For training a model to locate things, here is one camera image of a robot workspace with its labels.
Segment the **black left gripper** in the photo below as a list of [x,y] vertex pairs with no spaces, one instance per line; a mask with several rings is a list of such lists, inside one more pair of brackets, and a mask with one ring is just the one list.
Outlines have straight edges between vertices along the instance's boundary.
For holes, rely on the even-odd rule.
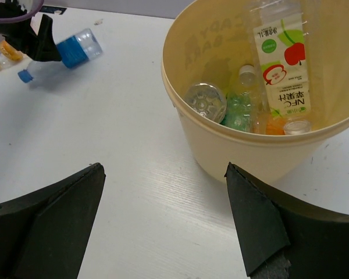
[[31,27],[32,18],[39,11],[39,1],[0,1],[0,35],[34,61],[59,62],[62,57],[53,38],[52,18],[42,15],[37,32]]

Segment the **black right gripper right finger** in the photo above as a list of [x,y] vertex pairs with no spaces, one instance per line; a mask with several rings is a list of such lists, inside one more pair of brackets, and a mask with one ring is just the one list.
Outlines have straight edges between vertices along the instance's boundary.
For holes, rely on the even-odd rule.
[[249,278],[349,278],[349,215],[278,190],[235,164],[227,192]]

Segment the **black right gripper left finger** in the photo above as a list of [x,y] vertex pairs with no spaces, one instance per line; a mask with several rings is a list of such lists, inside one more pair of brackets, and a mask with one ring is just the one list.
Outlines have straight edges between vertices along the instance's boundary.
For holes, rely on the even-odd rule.
[[105,177],[95,163],[0,203],[0,278],[77,278]]

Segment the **clear bottle blue cap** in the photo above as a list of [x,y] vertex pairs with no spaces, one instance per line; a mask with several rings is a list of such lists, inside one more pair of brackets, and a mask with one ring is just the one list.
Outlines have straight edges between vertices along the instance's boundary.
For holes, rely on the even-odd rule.
[[61,61],[32,61],[17,73],[19,79],[25,84],[40,83],[61,76],[68,70],[94,60],[103,53],[102,47],[90,28],[85,28],[59,42],[56,47],[61,55]]

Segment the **small clear bottle orange label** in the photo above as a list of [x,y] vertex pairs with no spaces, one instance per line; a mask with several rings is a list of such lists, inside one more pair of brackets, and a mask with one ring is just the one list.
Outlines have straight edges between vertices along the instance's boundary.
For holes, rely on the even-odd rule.
[[23,60],[23,54],[8,44],[0,42],[0,71],[8,69]]

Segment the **orange plastic bottle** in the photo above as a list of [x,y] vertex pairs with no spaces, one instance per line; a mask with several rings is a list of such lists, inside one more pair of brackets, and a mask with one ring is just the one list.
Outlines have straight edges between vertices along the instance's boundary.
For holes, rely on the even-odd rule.
[[266,121],[265,134],[267,135],[285,135],[284,125],[286,124],[286,119],[282,117],[268,116]]

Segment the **clear unlabeled plastic bottle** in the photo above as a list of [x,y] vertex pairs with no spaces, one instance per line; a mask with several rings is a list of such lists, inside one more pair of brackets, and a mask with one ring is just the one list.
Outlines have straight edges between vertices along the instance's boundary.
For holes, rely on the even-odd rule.
[[266,106],[255,67],[253,65],[241,66],[238,71],[238,81],[241,86],[241,94],[249,101],[251,132],[266,134]]

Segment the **green plastic bottle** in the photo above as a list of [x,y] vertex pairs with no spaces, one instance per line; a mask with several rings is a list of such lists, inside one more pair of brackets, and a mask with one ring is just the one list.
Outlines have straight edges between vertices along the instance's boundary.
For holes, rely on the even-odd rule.
[[250,133],[252,131],[252,100],[249,92],[237,94],[230,91],[227,95],[227,108],[221,125],[234,130]]

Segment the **clear bottle blue square label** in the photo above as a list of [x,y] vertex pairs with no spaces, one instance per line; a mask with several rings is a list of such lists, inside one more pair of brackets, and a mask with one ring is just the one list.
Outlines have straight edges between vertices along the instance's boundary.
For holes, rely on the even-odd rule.
[[223,92],[215,85],[196,83],[189,87],[183,100],[199,115],[221,123],[225,118],[227,100]]

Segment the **clear juice bottle apple label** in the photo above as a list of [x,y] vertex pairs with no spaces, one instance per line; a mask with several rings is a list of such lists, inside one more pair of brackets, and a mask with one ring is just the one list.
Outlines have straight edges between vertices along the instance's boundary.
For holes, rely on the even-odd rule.
[[247,16],[270,115],[286,119],[285,135],[310,132],[311,99],[300,2],[251,1]]

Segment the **yellow plastic bin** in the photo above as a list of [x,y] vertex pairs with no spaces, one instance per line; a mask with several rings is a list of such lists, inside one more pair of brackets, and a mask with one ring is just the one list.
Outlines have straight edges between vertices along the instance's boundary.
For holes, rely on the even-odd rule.
[[312,46],[321,61],[313,83],[323,92],[324,112],[312,132],[298,136],[244,133],[214,123],[184,101],[198,82],[226,88],[252,57],[243,12],[246,1],[194,1],[178,15],[163,46],[162,80],[176,108],[196,161],[223,181],[229,163],[260,180],[274,182],[311,155],[328,138],[349,128],[349,1],[302,1],[313,10]]

